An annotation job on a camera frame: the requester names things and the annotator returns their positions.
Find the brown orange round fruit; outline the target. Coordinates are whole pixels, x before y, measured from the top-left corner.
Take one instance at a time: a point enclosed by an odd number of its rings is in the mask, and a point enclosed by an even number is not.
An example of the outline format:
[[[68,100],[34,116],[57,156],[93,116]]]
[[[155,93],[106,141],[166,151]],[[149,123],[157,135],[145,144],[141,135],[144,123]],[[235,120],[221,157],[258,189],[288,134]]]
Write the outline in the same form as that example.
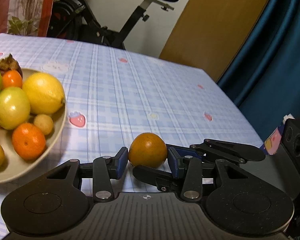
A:
[[[159,168],[167,158],[167,146],[165,142],[154,133],[141,133],[132,142],[128,160],[136,167],[143,165],[151,168]]]

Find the small tan longan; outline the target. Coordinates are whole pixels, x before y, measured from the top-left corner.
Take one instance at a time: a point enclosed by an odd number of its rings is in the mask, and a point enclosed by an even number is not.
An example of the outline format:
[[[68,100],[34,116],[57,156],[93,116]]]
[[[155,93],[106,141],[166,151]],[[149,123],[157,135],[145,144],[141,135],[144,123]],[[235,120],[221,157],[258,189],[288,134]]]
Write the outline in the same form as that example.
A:
[[[33,124],[37,126],[44,135],[49,135],[54,128],[52,118],[46,114],[38,114],[34,118]]]

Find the orange tangerine front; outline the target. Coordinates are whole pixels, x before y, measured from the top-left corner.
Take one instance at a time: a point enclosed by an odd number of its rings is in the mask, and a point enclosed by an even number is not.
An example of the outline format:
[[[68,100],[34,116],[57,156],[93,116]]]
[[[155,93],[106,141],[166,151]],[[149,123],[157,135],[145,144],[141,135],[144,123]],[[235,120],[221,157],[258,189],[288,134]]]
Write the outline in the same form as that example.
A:
[[[26,122],[13,131],[12,145],[24,161],[33,161],[44,152],[46,139],[37,126]]]

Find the large yellow lemon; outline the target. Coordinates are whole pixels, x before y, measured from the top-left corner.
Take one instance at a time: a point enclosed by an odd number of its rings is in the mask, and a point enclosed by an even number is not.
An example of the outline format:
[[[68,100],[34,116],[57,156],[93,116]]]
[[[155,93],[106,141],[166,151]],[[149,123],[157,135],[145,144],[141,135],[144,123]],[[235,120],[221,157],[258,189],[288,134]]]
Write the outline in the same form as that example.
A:
[[[48,73],[31,74],[22,85],[29,98],[32,114],[52,115],[65,104],[65,92],[61,82]]]

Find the yellow green apple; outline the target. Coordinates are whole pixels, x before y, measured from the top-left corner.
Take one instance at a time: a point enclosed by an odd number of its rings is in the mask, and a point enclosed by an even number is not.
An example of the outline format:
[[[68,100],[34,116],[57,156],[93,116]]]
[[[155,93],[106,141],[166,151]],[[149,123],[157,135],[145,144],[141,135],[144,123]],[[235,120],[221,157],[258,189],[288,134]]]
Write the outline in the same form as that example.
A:
[[[13,130],[30,116],[30,101],[19,87],[8,87],[0,92],[0,126]]]

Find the small orange tangerine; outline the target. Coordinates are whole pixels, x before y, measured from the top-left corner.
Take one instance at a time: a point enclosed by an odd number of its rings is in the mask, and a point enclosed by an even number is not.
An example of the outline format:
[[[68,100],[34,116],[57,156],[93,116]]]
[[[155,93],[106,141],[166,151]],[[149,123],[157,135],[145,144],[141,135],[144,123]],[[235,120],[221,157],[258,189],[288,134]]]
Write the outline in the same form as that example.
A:
[[[23,80],[21,75],[16,70],[9,70],[2,76],[2,86],[3,88],[8,87],[19,87],[21,88]]]

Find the pink cartoon drink bottle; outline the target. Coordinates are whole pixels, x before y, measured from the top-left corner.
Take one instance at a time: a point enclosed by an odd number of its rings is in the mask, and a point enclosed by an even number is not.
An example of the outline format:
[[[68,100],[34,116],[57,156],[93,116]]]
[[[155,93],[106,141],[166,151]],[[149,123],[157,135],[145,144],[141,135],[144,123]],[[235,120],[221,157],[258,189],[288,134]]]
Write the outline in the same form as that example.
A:
[[[295,119],[292,114],[285,115],[283,120],[277,128],[271,133],[271,135],[264,141],[263,145],[260,149],[264,152],[264,154],[274,155],[279,149],[280,141],[282,138],[282,133],[284,130],[285,122],[288,119]]]

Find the blue plaid tablecloth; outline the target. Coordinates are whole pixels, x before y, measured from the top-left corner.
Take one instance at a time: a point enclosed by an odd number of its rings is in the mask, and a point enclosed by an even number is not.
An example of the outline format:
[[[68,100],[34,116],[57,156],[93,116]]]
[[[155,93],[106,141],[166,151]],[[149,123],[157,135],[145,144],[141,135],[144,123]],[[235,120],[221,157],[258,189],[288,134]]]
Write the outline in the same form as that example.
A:
[[[14,189],[69,159],[115,155],[143,132],[172,145],[204,139],[260,146],[251,124],[201,69],[90,43],[0,34],[0,58],[61,81],[67,118],[49,155],[26,175],[0,184],[0,206]],[[0,239],[7,234],[0,214]]]

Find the beige ceramic fruit bowl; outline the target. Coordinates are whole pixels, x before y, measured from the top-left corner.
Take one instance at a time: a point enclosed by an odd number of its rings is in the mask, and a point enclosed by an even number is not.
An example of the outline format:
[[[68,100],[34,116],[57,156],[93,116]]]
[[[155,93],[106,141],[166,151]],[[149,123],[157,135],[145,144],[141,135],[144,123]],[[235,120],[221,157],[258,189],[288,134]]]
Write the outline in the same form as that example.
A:
[[[12,86],[0,77],[0,183],[38,165],[51,151],[66,121],[62,84],[52,75],[22,70]]]

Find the brown wooden board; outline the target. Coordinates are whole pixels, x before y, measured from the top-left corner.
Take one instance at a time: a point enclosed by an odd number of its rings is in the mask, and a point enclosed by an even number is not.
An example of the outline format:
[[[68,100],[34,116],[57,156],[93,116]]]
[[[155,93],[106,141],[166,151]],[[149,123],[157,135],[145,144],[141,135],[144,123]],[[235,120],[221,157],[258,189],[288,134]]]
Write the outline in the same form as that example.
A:
[[[223,75],[268,0],[189,0],[160,58]]]

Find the pink printed backdrop cloth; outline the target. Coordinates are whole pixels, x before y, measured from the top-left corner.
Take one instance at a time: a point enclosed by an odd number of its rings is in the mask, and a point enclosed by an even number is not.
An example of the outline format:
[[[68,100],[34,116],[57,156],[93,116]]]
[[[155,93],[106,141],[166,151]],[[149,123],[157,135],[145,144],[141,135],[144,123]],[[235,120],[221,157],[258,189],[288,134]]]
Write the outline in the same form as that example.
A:
[[[0,33],[45,37],[54,0],[0,0]]]

